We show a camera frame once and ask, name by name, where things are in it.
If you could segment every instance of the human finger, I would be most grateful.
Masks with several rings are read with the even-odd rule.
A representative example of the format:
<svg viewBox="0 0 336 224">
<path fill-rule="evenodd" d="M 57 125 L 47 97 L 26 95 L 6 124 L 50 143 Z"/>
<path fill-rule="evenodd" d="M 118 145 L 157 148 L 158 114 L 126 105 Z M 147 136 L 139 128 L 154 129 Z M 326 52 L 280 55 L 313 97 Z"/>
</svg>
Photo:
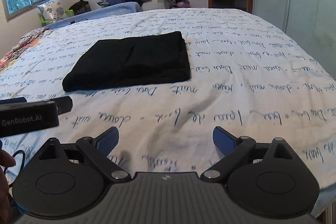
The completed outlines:
<svg viewBox="0 0 336 224">
<path fill-rule="evenodd" d="M 4 223 L 9 220 L 9 211 L 11 205 L 9 204 L 8 196 L 5 191 L 0 190 L 0 218 Z"/>
<path fill-rule="evenodd" d="M 0 190 L 4 191 L 6 195 L 9 192 L 9 186 L 5 174 L 0 170 Z"/>
<path fill-rule="evenodd" d="M 5 150 L 1 150 L 0 151 L 0 165 L 4 167 L 13 167 L 16 165 L 16 161 Z"/>
</svg>

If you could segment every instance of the floral pillow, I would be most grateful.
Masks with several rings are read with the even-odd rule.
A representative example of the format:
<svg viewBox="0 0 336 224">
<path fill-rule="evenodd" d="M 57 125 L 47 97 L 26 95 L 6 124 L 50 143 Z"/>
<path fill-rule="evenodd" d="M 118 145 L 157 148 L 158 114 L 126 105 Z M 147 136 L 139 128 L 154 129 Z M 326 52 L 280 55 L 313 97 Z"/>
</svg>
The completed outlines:
<svg viewBox="0 0 336 224">
<path fill-rule="evenodd" d="M 50 23 L 67 18 L 59 0 L 49 0 L 38 7 L 45 20 Z"/>
</svg>

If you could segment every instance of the folded black sweater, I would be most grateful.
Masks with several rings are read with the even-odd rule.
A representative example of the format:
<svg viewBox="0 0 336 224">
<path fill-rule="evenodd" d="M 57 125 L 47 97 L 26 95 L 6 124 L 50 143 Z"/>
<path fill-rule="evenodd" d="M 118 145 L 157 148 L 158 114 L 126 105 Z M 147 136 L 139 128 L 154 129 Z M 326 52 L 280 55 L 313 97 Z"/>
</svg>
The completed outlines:
<svg viewBox="0 0 336 224">
<path fill-rule="evenodd" d="M 190 65 L 181 32 L 97 41 L 63 79 L 66 92 L 183 82 Z"/>
</svg>

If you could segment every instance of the colorful blanket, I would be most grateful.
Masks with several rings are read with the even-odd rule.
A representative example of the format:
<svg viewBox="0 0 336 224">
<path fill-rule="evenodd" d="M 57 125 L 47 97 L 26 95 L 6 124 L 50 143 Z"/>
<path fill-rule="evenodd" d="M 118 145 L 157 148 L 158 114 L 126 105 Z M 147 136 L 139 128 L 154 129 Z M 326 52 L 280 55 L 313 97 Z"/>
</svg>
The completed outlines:
<svg viewBox="0 0 336 224">
<path fill-rule="evenodd" d="M 25 34 L 20 42 L 0 60 L 0 72 L 14 64 L 27 49 L 36 45 L 47 30 L 48 28 L 39 28 Z"/>
</svg>

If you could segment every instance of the white bedsheet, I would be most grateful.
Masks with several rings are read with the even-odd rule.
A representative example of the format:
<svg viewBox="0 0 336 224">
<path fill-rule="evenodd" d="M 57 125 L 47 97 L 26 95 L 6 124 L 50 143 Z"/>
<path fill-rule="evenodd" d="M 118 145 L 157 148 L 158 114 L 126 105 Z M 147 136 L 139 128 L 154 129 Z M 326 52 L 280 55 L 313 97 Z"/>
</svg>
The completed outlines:
<svg viewBox="0 0 336 224">
<path fill-rule="evenodd" d="M 65 93 L 62 79 L 97 40 L 180 30 L 192 79 L 184 83 Z M 239 10 L 172 9 L 112 16 L 54 31 L 0 74 L 0 99 L 69 95 L 60 126 L 4 138 L 9 153 L 31 158 L 50 137 L 74 142 L 111 126 L 110 158 L 136 171 L 204 170 L 220 160 L 215 126 L 257 142 L 283 137 L 317 178 L 336 182 L 336 83 L 281 30 Z"/>
</svg>

